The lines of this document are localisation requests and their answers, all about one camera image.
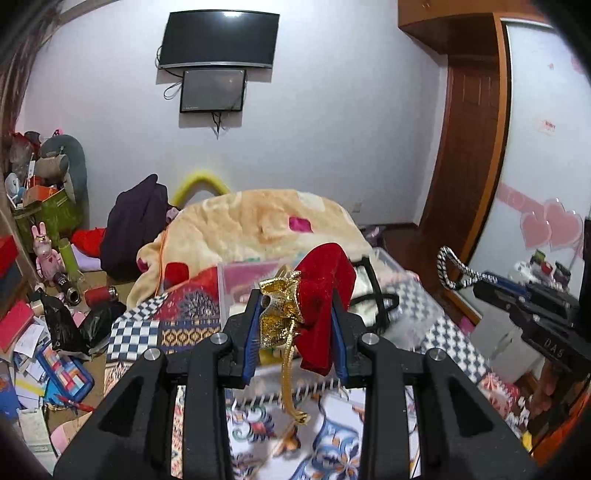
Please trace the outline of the black and white pouch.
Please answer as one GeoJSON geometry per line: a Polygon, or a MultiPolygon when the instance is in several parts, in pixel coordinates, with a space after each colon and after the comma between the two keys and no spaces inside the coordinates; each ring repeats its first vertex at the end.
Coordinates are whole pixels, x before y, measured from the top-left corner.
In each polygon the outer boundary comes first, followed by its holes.
{"type": "Polygon", "coordinates": [[[378,276],[374,270],[370,258],[363,256],[360,260],[352,263],[356,270],[356,279],[361,281],[362,272],[367,277],[366,285],[369,286],[365,293],[355,294],[349,302],[349,309],[360,314],[360,307],[373,306],[376,308],[374,321],[370,323],[369,329],[377,335],[384,334],[391,325],[390,315],[400,306],[400,297],[397,293],[388,293],[382,290],[378,281],[378,276]]]}

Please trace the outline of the red velvet drawstring pouch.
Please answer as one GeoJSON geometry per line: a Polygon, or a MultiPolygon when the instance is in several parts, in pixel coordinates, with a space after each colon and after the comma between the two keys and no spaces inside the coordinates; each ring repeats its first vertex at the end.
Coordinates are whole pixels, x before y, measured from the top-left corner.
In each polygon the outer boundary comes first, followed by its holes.
{"type": "Polygon", "coordinates": [[[318,245],[297,267],[280,267],[273,277],[260,281],[266,306],[259,316],[259,343],[264,350],[280,349],[281,402],[297,424],[307,424],[310,415],[294,406],[291,394],[291,364],[301,356],[301,367],[319,375],[328,374],[335,363],[332,347],[332,300],[349,308],[356,283],[346,252],[337,243],[318,245]]]}

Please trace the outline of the blue pencil case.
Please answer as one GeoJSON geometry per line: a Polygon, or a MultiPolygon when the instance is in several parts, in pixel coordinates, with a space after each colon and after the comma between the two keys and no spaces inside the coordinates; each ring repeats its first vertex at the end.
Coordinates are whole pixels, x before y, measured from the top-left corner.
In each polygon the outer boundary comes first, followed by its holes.
{"type": "Polygon", "coordinates": [[[94,387],[94,379],[81,361],[54,351],[49,342],[39,348],[35,358],[58,393],[68,400],[80,403],[94,387]]]}

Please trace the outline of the black plastic bag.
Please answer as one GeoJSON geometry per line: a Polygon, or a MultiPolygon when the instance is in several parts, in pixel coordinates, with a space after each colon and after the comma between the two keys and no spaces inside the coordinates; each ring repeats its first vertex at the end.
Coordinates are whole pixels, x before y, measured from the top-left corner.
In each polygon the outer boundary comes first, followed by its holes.
{"type": "Polygon", "coordinates": [[[77,326],[70,310],[56,297],[41,293],[45,322],[52,349],[60,354],[87,359],[106,348],[114,322],[125,312],[120,301],[97,304],[77,326]]]}

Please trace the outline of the white wardrobe sliding door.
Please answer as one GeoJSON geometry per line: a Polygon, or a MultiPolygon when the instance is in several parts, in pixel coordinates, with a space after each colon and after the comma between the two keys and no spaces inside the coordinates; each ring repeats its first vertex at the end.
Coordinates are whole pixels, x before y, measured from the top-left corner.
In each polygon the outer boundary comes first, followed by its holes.
{"type": "Polygon", "coordinates": [[[540,249],[571,271],[569,286],[577,293],[590,209],[590,81],[555,30],[502,25],[509,127],[495,199],[470,265],[505,275],[540,249]]]}

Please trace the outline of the patterned colourful bed sheet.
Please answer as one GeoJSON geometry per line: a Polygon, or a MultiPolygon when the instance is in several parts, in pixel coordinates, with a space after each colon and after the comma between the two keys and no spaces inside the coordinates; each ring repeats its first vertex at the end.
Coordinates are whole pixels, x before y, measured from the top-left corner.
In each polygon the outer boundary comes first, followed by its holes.
{"type": "MultiPolygon", "coordinates": [[[[518,389],[493,373],[467,335],[420,281],[404,285],[403,310],[392,326],[426,329],[416,352],[440,347],[475,382],[514,430],[528,421],[518,389]]],[[[221,330],[217,268],[125,312],[111,328],[105,384],[112,387],[147,349],[173,354],[221,330]]],[[[238,479],[355,479],[359,475],[366,393],[342,387],[335,375],[293,372],[294,402],[310,415],[297,425],[280,403],[280,353],[263,352],[242,390],[225,394],[233,474],[238,479]]]]}

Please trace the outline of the red thermos bottle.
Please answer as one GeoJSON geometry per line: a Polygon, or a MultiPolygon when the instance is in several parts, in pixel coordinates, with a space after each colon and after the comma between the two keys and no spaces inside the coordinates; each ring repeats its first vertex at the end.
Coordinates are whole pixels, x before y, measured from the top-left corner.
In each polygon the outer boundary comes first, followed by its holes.
{"type": "Polygon", "coordinates": [[[94,308],[106,302],[116,302],[118,292],[114,286],[96,287],[84,292],[84,300],[89,308],[94,308]]]}

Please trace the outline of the clear plastic storage bin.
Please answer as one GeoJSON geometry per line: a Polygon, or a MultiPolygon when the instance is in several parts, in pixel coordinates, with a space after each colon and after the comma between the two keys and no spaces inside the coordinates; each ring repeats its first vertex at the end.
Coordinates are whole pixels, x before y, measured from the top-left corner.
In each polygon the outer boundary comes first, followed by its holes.
{"type": "MultiPolygon", "coordinates": [[[[378,276],[382,290],[388,293],[397,293],[400,297],[400,306],[391,315],[394,323],[400,316],[403,307],[402,287],[415,285],[419,277],[394,262],[389,254],[382,248],[375,248],[368,256],[378,276]]],[[[222,263],[217,266],[218,302],[221,325],[228,323],[229,317],[245,312],[252,290],[259,288],[260,282],[269,279],[279,272],[284,265],[294,267],[301,257],[287,257],[278,260],[243,261],[235,263],[222,263]]],[[[353,295],[365,293],[369,288],[366,285],[367,277],[362,272],[361,281],[356,280],[353,287],[353,295]]],[[[360,317],[367,326],[374,321],[376,308],[373,306],[360,307],[360,317]]]]}

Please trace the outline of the pink rabbit figurine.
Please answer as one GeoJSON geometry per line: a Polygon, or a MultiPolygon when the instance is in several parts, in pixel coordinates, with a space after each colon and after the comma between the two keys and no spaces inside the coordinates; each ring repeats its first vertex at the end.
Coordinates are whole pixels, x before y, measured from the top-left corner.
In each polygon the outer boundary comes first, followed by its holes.
{"type": "Polygon", "coordinates": [[[51,239],[47,234],[46,225],[43,221],[38,225],[32,225],[31,233],[33,251],[36,255],[35,265],[37,275],[41,280],[53,286],[55,275],[65,272],[61,255],[52,247],[51,239]]]}

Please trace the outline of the dark purple clothing pile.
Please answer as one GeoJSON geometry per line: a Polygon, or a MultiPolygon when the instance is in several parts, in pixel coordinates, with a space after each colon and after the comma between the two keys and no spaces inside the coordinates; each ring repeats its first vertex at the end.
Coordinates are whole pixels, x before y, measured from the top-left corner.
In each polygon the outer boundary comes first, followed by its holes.
{"type": "Polygon", "coordinates": [[[136,255],[166,227],[168,210],[167,189],[156,174],[120,193],[100,244],[101,269],[116,281],[137,279],[136,255]]]}

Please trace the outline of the green cardboard box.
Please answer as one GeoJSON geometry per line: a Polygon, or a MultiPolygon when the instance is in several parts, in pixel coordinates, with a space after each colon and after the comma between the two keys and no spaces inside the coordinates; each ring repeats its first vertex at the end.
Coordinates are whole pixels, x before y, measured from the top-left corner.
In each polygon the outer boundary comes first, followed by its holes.
{"type": "Polygon", "coordinates": [[[72,201],[64,189],[59,190],[41,202],[12,212],[22,244],[28,253],[33,253],[31,227],[45,223],[46,233],[56,247],[61,238],[69,237],[83,222],[81,206],[72,201]]]}

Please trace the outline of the beige patterned fleece blanket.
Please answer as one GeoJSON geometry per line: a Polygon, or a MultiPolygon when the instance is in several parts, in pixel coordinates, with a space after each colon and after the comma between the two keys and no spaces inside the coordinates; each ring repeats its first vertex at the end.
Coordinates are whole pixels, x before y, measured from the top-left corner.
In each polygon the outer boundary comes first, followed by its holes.
{"type": "Polygon", "coordinates": [[[229,193],[182,209],[137,252],[147,268],[131,288],[133,309],[157,294],[164,267],[180,262],[190,277],[221,263],[294,258],[335,242],[354,260],[373,252],[349,212],[313,193],[287,189],[229,193]]]}

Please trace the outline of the yellow foam arch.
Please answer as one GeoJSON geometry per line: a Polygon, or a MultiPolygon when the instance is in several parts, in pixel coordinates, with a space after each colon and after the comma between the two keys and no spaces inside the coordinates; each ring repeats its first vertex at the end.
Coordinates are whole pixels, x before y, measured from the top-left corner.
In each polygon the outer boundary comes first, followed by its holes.
{"type": "Polygon", "coordinates": [[[172,195],[169,203],[182,209],[198,191],[207,191],[213,196],[221,196],[228,194],[230,189],[211,170],[196,169],[184,178],[172,195]]]}

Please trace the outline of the brown wooden door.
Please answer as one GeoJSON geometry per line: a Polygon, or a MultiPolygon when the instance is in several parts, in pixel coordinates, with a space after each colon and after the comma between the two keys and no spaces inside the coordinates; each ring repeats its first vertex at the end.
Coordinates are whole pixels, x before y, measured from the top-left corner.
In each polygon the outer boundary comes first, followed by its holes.
{"type": "Polygon", "coordinates": [[[500,165],[506,113],[498,30],[491,13],[446,22],[448,81],[436,167],[421,221],[422,278],[449,246],[467,264],[484,227],[500,165]]]}

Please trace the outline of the small wall monitor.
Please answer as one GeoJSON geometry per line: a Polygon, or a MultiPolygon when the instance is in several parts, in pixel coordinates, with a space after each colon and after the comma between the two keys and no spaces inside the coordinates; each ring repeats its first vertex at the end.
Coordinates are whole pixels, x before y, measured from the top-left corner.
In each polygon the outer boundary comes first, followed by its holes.
{"type": "Polygon", "coordinates": [[[246,71],[204,68],[183,72],[181,113],[240,112],[245,97],[246,71]]]}

